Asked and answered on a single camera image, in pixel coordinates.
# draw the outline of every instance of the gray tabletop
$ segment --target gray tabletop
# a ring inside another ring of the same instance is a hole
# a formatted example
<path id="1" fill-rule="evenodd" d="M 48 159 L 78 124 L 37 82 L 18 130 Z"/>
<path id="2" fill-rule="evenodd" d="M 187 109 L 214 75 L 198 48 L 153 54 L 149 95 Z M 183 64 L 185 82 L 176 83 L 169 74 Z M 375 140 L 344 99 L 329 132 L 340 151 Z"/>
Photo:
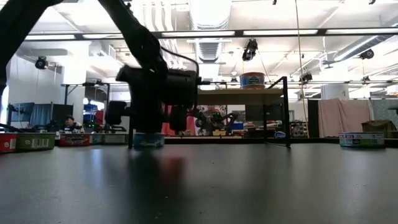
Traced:
<path id="1" fill-rule="evenodd" d="M 336 144 L 0 156 L 0 223 L 394 223 L 398 151 Z"/>

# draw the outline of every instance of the person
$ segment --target person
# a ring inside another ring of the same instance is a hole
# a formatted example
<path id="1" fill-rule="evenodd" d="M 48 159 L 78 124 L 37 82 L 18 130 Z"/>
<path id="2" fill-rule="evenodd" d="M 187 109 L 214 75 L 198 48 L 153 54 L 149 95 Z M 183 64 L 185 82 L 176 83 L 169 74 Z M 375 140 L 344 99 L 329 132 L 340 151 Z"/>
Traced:
<path id="1" fill-rule="evenodd" d="M 63 130 L 64 131 L 79 130 L 81 133 L 85 132 L 83 125 L 81 125 L 79 122 L 75 122 L 75 119 L 71 115 L 67 115 L 67 117 L 65 118 L 65 125 L 63 127 Z"/>

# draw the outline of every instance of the wooden table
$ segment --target wooden table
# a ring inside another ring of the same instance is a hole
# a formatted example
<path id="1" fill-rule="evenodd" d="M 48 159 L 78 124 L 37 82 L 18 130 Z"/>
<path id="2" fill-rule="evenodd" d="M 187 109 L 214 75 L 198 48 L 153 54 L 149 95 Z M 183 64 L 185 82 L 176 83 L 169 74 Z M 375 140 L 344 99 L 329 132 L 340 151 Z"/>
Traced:
<path id="1" fill-rule="evenodd" d="M 269 105 L 282 95 L 282 89 L 199 90 L 198 105 Z"/>

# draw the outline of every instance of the red box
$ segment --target red box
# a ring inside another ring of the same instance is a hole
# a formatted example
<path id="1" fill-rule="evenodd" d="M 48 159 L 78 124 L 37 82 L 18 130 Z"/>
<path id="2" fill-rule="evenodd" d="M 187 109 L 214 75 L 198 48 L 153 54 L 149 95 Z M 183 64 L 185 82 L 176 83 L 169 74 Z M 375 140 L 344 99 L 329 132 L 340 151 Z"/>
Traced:
<path id="1" fill-rule="evenodd" d="M 61 134 L 60 146 L 89 146 L 93 142 L 90 134 Z"/>
<path id="2" fill-rule="evenodd" d="M 17 134 L 0 134 L 0 153 L 14 152 L 17 144 Z"/>

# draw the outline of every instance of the cable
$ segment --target cable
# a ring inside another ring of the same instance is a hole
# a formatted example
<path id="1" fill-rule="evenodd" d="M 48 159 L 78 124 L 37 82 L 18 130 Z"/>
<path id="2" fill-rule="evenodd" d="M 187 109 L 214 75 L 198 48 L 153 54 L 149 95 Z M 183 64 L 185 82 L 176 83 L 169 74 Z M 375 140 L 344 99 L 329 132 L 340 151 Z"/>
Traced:
<path id="1" fill-rule="evenodd" d="M 259 56 L 260 56 L 260 60 L 261 60 L 261 63 L 262 63 L 262 67 L 264 68 L 264 71 L 266 72 L 266 76 L 267 76 L 267 78 L 268 78 L 268 80 L 269 80 L 269 83 L 271 83 L 271 79 L 269 78 L 269 75 L 268 75 L 268 73 L 267 73 L 266 66 L 264 65 L 264 62 L 262 61 L 262 57 L 261 57 L 260 51 L 258 50 L 257 52 L 258 52 L 258 54 L 259 54 Z"/>
<path id="2" fill-rule="evenodd" d="M 296 6 L 296 21 L 297 21 L 297 35 L 298 35 L 298 57 L 300 58 L 300 72 L 301 72 L 301 94 L 302 94 L 302 101 L 303 101 L 303 110 L 304 110 L 304 119 L 305 119 L 305 126 L 307 127 L 307 138 L 310 138 L 310 131 L 308 130 L 308 120 L 307 120 L 307 112 L 305 112 L 305 95 L 304 95 L 304 80 L 303 80 L 303 65 L 301 61 L 301 42 L 300 42 L 300 25 L 299 25 L 299 9 L 297 7 L 297 0 L 294 0 Z"/>
<path id="3" fill-rule="evenodd" d="M 174 55 L 174 56 L 181 57 L 181 58 L 184 58 L 185 60 L 188 60 L 188 61 L 190 61 L 190 62 L 193 62 L 193 63 L 195 64 L 195 66 L 197 67 L 197 76 L 196 76 L 195 83 L 196 83 L 197 81 L 199 81 L 199 63 L 198 63 L 197 61 L 195 61 L 194 59 L 188 58 L 188 57 L 186 57 L 186 56 L 184 56 L 184 55 L 180 55 L 180 54 L 178 54 L 178 53 L 172 52 L 171 50 L 166 49 L 166 48 L 164 48 L 163 46 L 160 46 L 160 48 L 161 48 L 162 50 L 166 51 L 166 52 L 169 53 L 169 54 L 172 54 L 172 55 Z M 195 108 L 198 106 L 198 97 L 197 97 L 197 96 L 198 96 L 198 87 L 197 87 L 197 86 L 198 86 L 198 85 L 196 84 L 196 88 L 195 88 L 195 102 L 194 102 L 194 104 L 193 104 L 193 109 L 195 109 Z"/>

